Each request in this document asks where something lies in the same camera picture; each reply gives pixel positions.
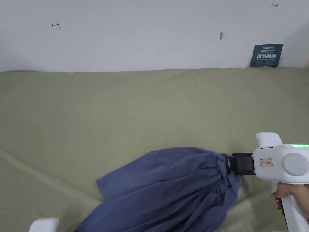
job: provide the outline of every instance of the wall mark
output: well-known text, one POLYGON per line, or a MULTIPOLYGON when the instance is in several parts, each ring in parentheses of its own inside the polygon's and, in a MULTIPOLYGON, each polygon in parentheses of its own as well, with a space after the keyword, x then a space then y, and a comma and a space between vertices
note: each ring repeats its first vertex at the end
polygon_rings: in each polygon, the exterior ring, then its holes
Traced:
POLYGON ((54 28, 55 26, 58 26, 60 28, 58 21, 57 21, 57 24, 55 24, 55 25, 52 24, 52 28, 54 28))

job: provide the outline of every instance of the gripper handle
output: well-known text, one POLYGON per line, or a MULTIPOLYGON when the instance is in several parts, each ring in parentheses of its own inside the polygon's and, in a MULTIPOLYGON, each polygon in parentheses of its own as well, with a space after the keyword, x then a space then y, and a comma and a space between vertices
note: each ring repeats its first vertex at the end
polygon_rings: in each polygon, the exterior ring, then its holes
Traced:
MULTIPOLYGON (((280 136, 277 133, 261 132, 256 134, 259 147, 282 145, 280 136)), ((272 182, 273 191, 277 191, 277 182, 272 182)), ((286 225, 289 232, 309 232, 309 225, 303 211, 298 206, 293 196, 281 199, 283 212, 286 218, 286 225)))
MULTIPOLYGON (((273 182, 273 190, 277 191, 277 183, 273 182)), ((303 211, 299 208, 295 198, 288 196, 281 198, 286 225, 289 232, 309 232, 309 225, 303 211)))

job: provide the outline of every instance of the finger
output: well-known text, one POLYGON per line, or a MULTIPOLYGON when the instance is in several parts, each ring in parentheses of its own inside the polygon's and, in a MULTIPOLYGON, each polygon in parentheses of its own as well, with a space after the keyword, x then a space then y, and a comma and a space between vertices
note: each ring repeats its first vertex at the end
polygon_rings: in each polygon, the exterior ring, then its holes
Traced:
POLYGON ((283 209, 282 203, 281 203, 280 201, 276 202, 276 203, 275 203, 275 208, 276 208, 277 210, 283 209))
POLYGON ((276 197, 276 193, 275 192, 271 195, 271 199, 273 199, 273 200, 280 200, 280 198, 276 197))
POLYGON ((282 191, 281 189, 277 188, 277 192, 276 192, 276 197, 277 198, 285 198, 287 196, 288 195, 284 191, 282 191))

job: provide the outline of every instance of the white object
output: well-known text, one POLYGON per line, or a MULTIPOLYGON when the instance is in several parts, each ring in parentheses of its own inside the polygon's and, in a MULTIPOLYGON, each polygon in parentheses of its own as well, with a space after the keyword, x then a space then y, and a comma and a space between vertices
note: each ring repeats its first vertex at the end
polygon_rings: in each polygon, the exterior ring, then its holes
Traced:
POLYGON ((59 219, 56 217, 41 218, 34 221, 29 232, 56 232, 59 226, 59 219))
MULTIPOLYGON (((309 147, 283 145, 277 133, 257 133, 259 148, 253 153, 257 177, 277 183, 309 184, 309 147)), ((309 232, 307 219, 293 196, 282 198, 289 232, 309 232)))

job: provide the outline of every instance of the white wall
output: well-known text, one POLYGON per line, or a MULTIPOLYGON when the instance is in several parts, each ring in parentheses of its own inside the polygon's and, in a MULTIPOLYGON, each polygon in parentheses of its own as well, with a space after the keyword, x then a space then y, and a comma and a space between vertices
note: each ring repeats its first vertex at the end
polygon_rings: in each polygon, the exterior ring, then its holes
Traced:
POLYGON ((308 0, 2 0, 0 71, 244 68, 255 44, 276 43, 279 66, 303 67, 308 9, 308 0))

